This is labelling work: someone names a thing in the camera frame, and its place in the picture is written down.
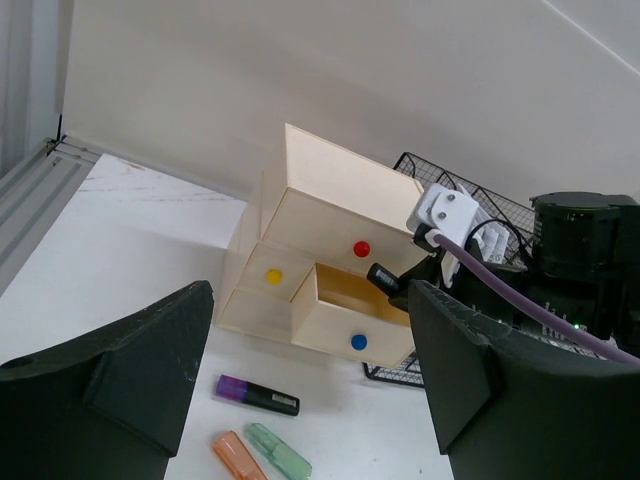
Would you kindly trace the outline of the green highlighter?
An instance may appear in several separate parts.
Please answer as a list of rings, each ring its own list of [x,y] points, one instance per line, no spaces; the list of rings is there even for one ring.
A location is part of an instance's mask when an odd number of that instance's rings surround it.
[[[248,424],[244,427],[244,436],[286,479],[311,478],[311,464],[264,425]]]

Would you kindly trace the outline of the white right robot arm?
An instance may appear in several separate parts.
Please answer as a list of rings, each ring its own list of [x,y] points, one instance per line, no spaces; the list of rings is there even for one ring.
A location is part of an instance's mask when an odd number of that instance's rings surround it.
[[[556,192],[533,197],[531,254],[518,238],[523,267],[484,261],[500,280],[536,304],[601,340],[613,337],[639,357],[639,203],[627,195]],[[566,338],[518,311],[460,265],[444,285],[445,253],[426,258],[380,287],[408,311],[410,280],[439,283],[464,305],[521,331]]]

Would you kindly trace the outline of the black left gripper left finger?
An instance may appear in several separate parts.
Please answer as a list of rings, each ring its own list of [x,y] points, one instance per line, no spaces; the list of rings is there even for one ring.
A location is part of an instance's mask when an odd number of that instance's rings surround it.
[[[4,479],[161,479],[179,450],[211,326],[195,281],[1,366]]]

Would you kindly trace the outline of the white instruction booklet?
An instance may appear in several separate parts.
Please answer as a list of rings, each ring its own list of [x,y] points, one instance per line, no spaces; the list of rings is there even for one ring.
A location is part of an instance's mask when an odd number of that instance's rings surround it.
[[[470,226],[469,236],[475,239],[485,262],[506,263],[506,249],[511,231],[496,217],[491,216],[480,201]]]

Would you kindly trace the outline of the cream wooden drawer cabinet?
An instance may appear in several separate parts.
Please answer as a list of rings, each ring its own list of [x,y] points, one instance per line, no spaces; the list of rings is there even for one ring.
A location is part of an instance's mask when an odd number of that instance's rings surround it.
[[[367,280],[425,256],[406,222],[415,179],[293,125],[230,240],[219,328],[394,367],[414,349],[408,315]]]

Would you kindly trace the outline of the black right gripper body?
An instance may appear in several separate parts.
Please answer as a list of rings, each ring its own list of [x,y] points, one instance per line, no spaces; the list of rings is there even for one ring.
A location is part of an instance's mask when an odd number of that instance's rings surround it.
[[[412,280],[427,281],[431,285],[443,290],[453,298],[458,299],[460,293],[454,284],[447,287],[441,268],[446,251],[443,249],[437,252],[428,253],[418,264],[399,276],[399,287],[397,291],[389,297],[388,303],[401,311],[408,311],[408,289]]]

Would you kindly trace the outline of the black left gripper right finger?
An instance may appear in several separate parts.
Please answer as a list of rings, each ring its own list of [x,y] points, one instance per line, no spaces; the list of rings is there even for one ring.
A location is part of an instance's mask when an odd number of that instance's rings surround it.
[[[542,342],[422,281],[408,311],[455,478],[638,477],[637,367]]]

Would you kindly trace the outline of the yellow black highlighter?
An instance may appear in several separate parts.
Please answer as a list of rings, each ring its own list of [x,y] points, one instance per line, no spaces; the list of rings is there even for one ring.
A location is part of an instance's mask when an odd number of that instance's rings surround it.
[[[399,278],[379,263],[371,265],[366,279],[387,297],[395,296],[401,290]]]

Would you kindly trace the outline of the purple black highlighter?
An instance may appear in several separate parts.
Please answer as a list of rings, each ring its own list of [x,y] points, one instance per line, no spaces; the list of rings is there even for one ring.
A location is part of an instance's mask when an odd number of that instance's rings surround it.
[[[229,401],[287,416],[295,417],[300,411],[297,397],[228,375],[219,377],[215,394]]]

